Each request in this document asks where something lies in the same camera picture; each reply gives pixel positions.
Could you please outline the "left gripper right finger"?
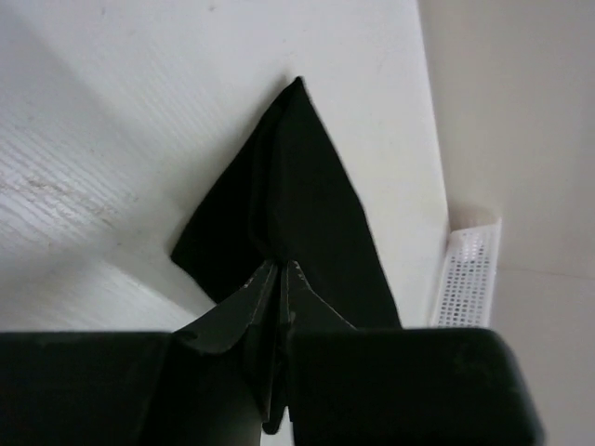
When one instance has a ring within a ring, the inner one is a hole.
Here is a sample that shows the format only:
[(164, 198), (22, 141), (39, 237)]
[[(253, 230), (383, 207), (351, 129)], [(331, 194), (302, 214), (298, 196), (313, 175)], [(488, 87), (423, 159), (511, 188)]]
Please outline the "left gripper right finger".
[(301, 267), (281, 281), (287, 405), (297, 445), (540, 445), (512, 349), (483, 328), (364, 329)]

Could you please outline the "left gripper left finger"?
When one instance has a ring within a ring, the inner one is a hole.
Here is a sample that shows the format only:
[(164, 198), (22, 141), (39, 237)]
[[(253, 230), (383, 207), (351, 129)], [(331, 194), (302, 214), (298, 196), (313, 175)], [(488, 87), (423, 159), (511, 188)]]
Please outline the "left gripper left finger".
[(270, 414), (278, 269), (173, 333), (1, 336), (5, 445), (256, 445)]

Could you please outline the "black tank top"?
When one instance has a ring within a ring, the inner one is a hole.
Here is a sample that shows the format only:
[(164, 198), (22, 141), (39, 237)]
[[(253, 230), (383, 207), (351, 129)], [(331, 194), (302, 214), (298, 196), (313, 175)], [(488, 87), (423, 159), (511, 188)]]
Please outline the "black tank top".
[(171, 258), (216, 303), (263, 262), (294, 261), (351, 325), (401, 324), (364, 208), (302, 78), (264, 112)]

